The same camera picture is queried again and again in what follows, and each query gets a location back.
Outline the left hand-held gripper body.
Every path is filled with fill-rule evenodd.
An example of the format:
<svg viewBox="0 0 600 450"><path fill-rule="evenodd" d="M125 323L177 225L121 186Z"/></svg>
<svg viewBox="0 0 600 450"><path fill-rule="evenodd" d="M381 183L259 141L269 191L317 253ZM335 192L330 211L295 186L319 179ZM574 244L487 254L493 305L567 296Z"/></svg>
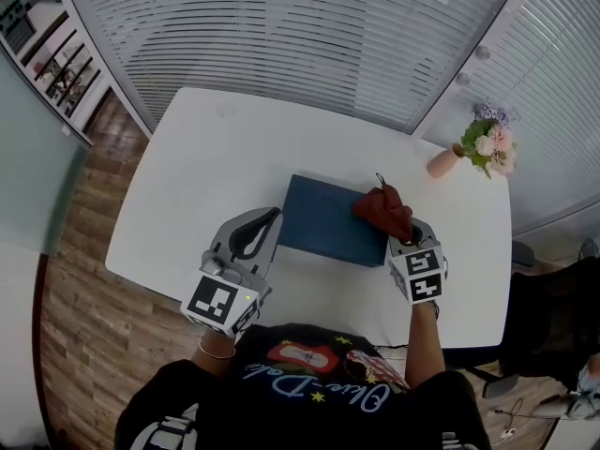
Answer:
<svg viewBox="0 0 600 450"><path fill-rule="evenodd" d="M201 267L180 278L180 311L193 323L235 338L259 317L272 292L266 280L273 246L248 255L216 244L202 255Z"/></svg>

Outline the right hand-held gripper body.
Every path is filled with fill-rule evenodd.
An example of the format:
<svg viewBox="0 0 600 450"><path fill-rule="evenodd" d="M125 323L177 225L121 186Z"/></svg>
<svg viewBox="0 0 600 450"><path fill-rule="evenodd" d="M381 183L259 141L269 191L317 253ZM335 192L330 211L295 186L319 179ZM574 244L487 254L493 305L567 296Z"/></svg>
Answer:
<svg viewBox="0 0 600 450"><path fill-rule="evenodd" d="M448 263L439 242L435 247L413 246L413 253L390 256L388 264L395 284L411 306L442 295Z"/></svg>

